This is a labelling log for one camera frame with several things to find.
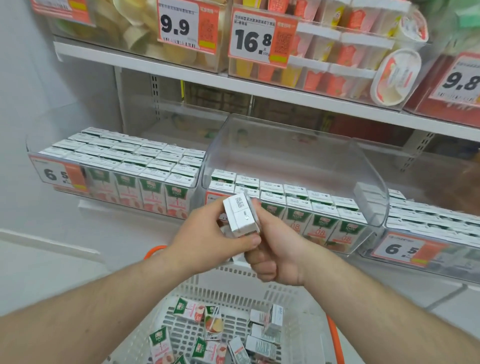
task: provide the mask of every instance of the transparent acrylic divider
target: transparent acrylic divider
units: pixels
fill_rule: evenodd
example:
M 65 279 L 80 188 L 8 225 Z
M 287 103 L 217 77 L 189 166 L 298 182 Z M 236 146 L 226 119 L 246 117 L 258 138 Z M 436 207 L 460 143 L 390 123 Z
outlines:
M 387 214 L 384 182 L 350 138 L 231 114 L 208 149 L 204 192 L 214 169 L 347 198 L 355 197 L 358 182 L 375 186 L 385 196 L 383 218 L 368 221 L 354 243 L 327 245 L 341 253 L 352 253 L 373 232 L 378 234 Z
M 258 16 L 297 19 L 297 31 L 286 68 L 230 57 L 229 75 L 396 110 L 402 109 L 447 41 L 446 34 L 417 42 L 403 34 L 395 38 L 332 26 L 331 20 L 318 23 L 237 4 L 233 7 L 233 11 L 243 9 Z M 230 37 L 237 44 L 238 35 Z
M 230 32 L 231 2 L 199 0 L 208 10 L 218 9 L 217 32 L 211 19 L 207 19 L 207 26 L 201 26 L 200 32 L 210 32 L 205 39 L 210 39 L 209 48 L 215 42 L 216 53 L 211 54 L 196 51 L 192 48 L 181 47 L 171 43 L 159 42 L 157 1 L 138 1 L 134 5 L 128 0 L 92 0 L 88 3 L 89 12 L 95 20 L 95 27 L 70 22 L 63 19 L 47 18 L 54 35 L 84 41 L 113 49 L 199 68 L 211 72 L 221 72 L 227 68 L 227 46 Z M 191 6 L 198 9 L 196 2 Z M 185 18 L 190 33 L 195 28 L 195 20 Z M 185 23 L 171 24 L 174 31 L 185 31 Z
M 400 148 L 367 141 L 358 144 L 387 187 L 418 203 L 401 208 L 392 205 L 398 200 L 391 198 L 384 233 L 358 252 L 366 258 L 480 283 L 480 165 L 423 152 L 404 170 L 411 156 Z M 395 216 L 410 224 L 399 226 Z
M 50 110 L 36 120 L 36 130 L 26 137 L 26 149 L 40 179 L 58 191 L 186 218 L 192 209 L 202 205 L 202 193 L 198 196 L 197 186 L 204 163 L 191 188 L 157 184 L 156 193 L 160 195 L 151 196 L 149 203 L 144 204 L 144 188 L 136 174 L 113 172 L 90 165 L 90 161 L 75 162 L 68 160 L 69 156 L 57 158 L 39 153 L 90 126 L 114 132 L 128 129 L 130 136 L 206 151 L 228 116 L 226 112 L 170 101 L 159 100 L 154 104 L 151 97 L 143 96 L 128 97 L 125 105 L 131 117 L 123 127 L 118 97 L 113 92 Z

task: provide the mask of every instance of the qr code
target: qr code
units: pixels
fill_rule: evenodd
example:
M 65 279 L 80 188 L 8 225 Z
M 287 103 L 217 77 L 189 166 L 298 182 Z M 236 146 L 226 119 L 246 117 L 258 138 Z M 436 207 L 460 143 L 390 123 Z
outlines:
M 274 53 L 288 55 L 293 35 L 279 32 L 274 45 Z
M 213 42 L 214 28 L 215 28 L 214 24 L 211 23 L 208 19 L 203 20 L 200 24 L 200 34 L 201 34 L 202 40 L 205 40 L 207 42 Z

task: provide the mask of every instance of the person's left hand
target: person's left hand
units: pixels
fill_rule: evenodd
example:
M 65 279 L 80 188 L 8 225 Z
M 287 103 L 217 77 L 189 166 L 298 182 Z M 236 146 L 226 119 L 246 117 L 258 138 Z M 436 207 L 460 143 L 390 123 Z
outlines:
M 262 238 L 258 234 L 229 239 L 218 227 L 217 220 L 225 212 L 219 198 L 191 212 L 168 249 L 192 275 L 206 272 L 234 255 L 255 249 Z

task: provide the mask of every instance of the white metal shelf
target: white metal shelf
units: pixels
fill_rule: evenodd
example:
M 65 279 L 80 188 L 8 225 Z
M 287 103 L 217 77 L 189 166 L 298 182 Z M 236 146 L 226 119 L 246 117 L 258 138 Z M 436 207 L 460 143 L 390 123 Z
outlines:
M 60 60 L 62 60 L 63 56 L 75 57 L 229 91 L 242 92 L 248 95 L 267 97 L 311 108 L 480 142 L 480 129 L 477 128 L 363 105 L 347 100 L 232 78 L 228 77 L 226 73 L 209 73 L 62 37 L 55 37 L 53 43 Z

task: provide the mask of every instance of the price label 16.8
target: price label 16.8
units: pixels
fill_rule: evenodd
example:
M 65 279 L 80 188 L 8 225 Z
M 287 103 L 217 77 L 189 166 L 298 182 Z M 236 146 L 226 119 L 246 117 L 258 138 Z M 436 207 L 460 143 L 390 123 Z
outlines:
M 389 232 L 372 252 L 377 258 L 426 267 L 448 244 L 417 238 L 397 232 Z
M 33 10 L 41 15 L 94 25 L 86 0 L 30 0 Z
M 228 56 L 287 66 L 298 21 L 245 8 L 234 8 Z
M 158 41 L 216 54 L 220 6 L 196 0 L 158 0 Z
M 480 107 L 480 54 L 461 53 L 429 98 Z
M 60 162 L 34 154 L 29 157 L 43 182 L 68 189 L 88 191 L 84 175 L 78 164 Z

